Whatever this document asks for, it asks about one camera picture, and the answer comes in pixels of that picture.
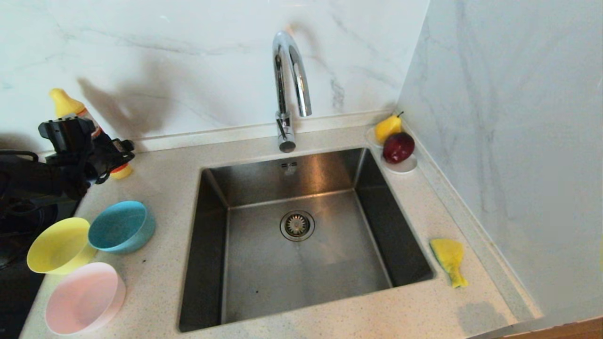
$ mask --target drain strainer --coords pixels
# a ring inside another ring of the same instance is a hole
[[[314,232],[314,219],[305,211],[291,211],[280,220],[280,232],[291,241],[304,241]]]

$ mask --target kitchen sink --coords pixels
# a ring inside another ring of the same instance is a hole
[[[179,328],[433,278],[370,150],[201,172]]]

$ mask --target speckled countertop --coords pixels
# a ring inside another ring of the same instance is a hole
[[[302,133],[291,156],[367,147],[366,127]],[[285,157],[274,138],[138,154],[134,173],[90,189],[76,216],[90,221],[106,207],[139,200],[157,222],[151,241],[129,255],[98,252],[94,261],[113,265],[127,286],[124,306],[105,327],[75,338],[466,338],[517,323],[460,228],[420,168],[405,175],[384,171],[435,278],[268,317],[180,333],[177,329],[200,169]],[[429,250],[429,239],[465,244],[461,266],[470,286],[453,289]],[[21,338],[55,337],[44,310],[61,276],[47,276]]]

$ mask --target chrome faucet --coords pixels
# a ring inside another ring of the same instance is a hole
[[[306,71],[303,67],[302,57],[297,45],[289,33],[280,31],[274,36],[272,42],[272,56],[274,61],[274,80],[276,82],[276,97],[279,100],[279,110],[276,112],[276,124],[278,126],[279,149],[289,153],[295,149],[295,133],[293,132],[293,120],[291,113],[287,111],[285,101],[285,75],[283,73],[283,59],[289,60],[289,68],[295,83],[297,104],[300,116],[312,115],[310,107],[310,93]]]

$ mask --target yellow bowl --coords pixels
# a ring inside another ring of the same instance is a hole
[[[68,274],[86,265],[96,249],[88,243],[90,223],[68,218],[42,232],[27,253],[27,266],[36,273]]]

